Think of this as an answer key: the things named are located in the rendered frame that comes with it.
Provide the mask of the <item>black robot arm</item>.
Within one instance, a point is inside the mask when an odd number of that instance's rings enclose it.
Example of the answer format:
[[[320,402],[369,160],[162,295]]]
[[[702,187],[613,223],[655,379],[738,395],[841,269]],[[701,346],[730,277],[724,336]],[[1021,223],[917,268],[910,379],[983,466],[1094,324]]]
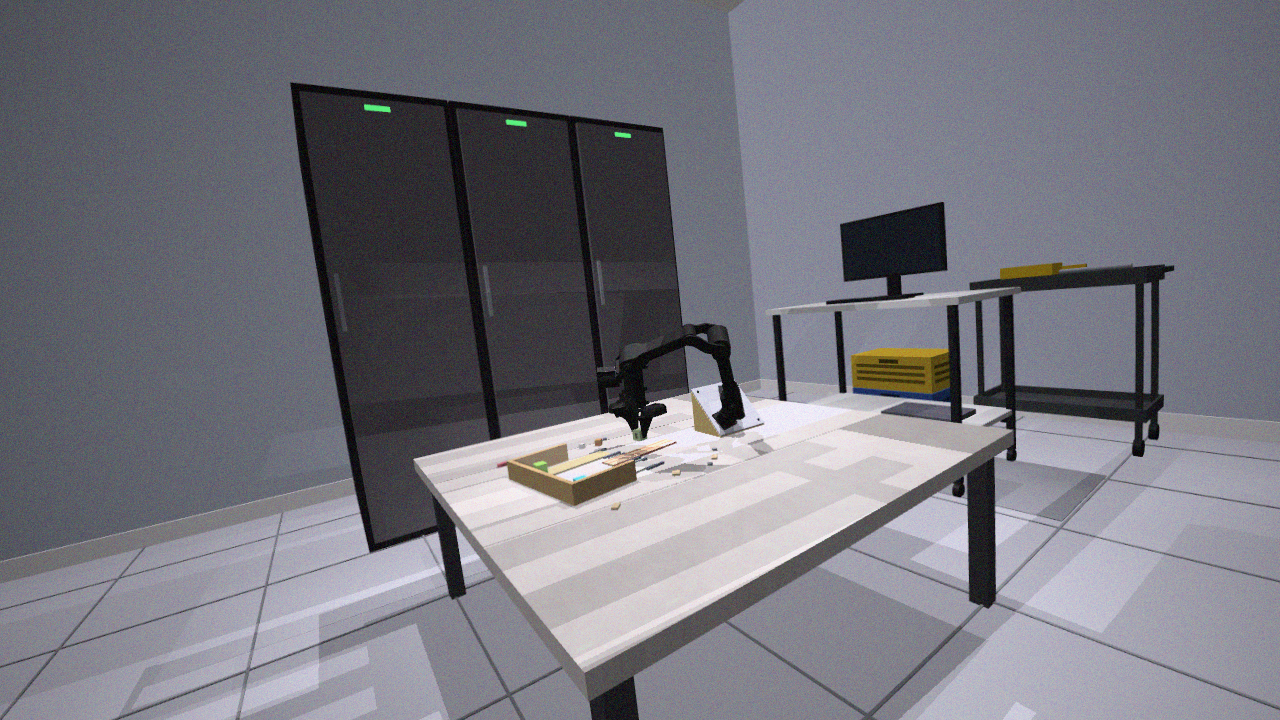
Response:
[[[701,333],[707,334],[708,341],[698,336]],[[614,366],[596,368],[598,387],[599,389],[620,387],[622,379],[625,379],[625,387],[643,386],[643,369],[648,368],[646,364],[649,361],[684,346],[692,346],[704,354],[710,354],[716,359],[722,380],[722,386],[718,386],[722,407],[721,411],[714,413],[712,416],[724,430],[736,425],[739,423],[736,420],[745,418],[745,411],[739,384],[733,380],[733,372],[730,363],[730,334],[724,325],[710,323],[698,325],[685,324],[678,331],[663,334],[644,345],[626,345],[620,348],[620,355],[614,359]],[[614,416],[620,418],[628,416],[635,407],[639,407],[637,398],[632,392],[628,392],[628,396],[620,393],[620,400],[611,409]]]

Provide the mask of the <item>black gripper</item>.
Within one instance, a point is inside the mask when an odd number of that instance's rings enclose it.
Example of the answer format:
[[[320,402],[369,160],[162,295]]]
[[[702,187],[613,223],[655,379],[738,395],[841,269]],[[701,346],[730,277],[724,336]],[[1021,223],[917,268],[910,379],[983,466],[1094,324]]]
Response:
[[[635,397],[637,398],[639,407],[641,407],[641,409],[635,407],[628,414],[628,416],[622,416],[622,418],[625,418],[625,420],[628,423],[628,427],[630,427],[631,430],[637,429],[637,424],[640,421],[643,438],[646,438],[646,433],[648,433],[649,427],[652,424],[653,416],[660,416],[660,415],[663,415],[663,414],[667,413],[666,404],[652,404],[652,405],[646,406],[646,404],[649,404],[649,401],[646,401],[646,398],[645,398],[645,391],[646,391],[646,387],[644,387],[644,384],[643,386],[634,386],[634,387],[625,387],[625,389],[622,389],[622,393],[625,396],[628,396],[628,392],[632,392],[635,395]],[[639,413],[640,413],[641,416],[639,416]]]

